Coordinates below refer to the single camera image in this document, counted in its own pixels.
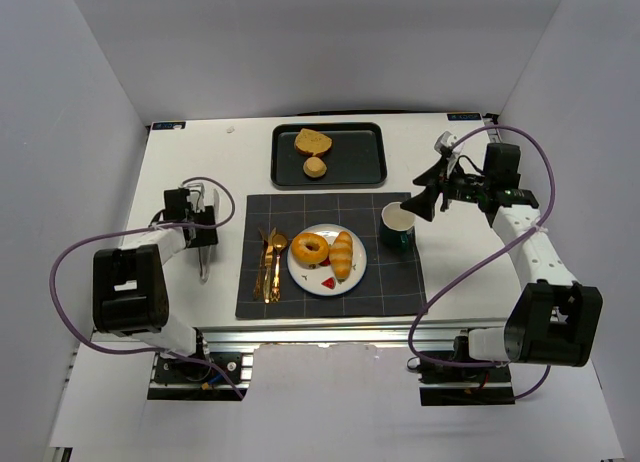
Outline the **striped bread roll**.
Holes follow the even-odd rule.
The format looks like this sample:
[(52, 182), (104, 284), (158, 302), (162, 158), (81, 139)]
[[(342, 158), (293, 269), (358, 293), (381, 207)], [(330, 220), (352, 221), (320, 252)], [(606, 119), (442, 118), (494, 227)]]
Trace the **striped bread roll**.
[(341, 231), (329, 250), (329, 261), (338, 280), (346, 280), (352, 269), (353, 239), (349, 232)]

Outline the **orange bagel donut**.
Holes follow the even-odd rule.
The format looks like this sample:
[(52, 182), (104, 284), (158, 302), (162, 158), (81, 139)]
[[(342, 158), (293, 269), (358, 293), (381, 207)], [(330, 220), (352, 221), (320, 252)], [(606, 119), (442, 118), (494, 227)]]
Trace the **orange bagel donut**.
[(292, 241), (293, 257), (303, 265), (317, 265), (324, 262), (329, 254), (329, 244), (318, 234), (303, 232)]

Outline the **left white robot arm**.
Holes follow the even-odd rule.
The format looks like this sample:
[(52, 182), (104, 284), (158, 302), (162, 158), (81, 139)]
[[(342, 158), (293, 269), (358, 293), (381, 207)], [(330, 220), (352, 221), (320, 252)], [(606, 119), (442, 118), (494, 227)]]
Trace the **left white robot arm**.
[(209, 278), (215, 229), (154, 229), (93, 258), (92, 315), (101, 333), (132, 337), (177, 354), (205, 360), (208, 350), (201, 333), (170, 312), (163, 266), (184, 250), (195, 250), (199, 279)]

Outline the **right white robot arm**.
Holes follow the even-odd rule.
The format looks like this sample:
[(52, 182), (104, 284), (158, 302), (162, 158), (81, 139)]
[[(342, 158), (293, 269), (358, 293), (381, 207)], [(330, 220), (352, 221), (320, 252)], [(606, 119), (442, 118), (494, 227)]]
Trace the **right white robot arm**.
[(438, 199), (476, 205), (507, 250), (521, 295), (501, 328), (471, 329), (454, 345), (446, 366), (484, 368), (506, 363), (582, 367), (590, 357), (603, 298), (581, 284), (560, 260), (543, 231), (534, 194), (519, 186), (521, 151), (505, 143), (488, 145), (478, 175), (466, 173), (459, 152), (437, 144), (439, 160), (414, 183), (423, 192), (402, 209), (433, 220)]

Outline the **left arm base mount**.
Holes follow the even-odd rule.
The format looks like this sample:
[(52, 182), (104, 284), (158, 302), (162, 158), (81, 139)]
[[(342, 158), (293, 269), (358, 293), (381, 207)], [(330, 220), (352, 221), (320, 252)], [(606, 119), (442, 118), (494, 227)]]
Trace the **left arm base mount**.
[[(245, 395), (251, 378), (253, 358), (242, 352), (211, 352), (237, 389)], [(147, 399), (150, 401), (221, 402), (240, 400), (234, 389), (209, 367), (189, 367), (182, 361), (156, 356), (151, 371)]]

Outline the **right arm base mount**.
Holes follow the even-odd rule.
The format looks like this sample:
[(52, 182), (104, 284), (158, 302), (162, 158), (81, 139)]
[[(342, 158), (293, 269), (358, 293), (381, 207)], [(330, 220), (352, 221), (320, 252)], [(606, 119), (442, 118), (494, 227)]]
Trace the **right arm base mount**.
[(515, 403), (511, 371), (505, 365), (484, 367), (470, 357), (468, 329), (437, 336), (418, 330), (406, 363), (418, 378), (424, 407), (508, 406)]

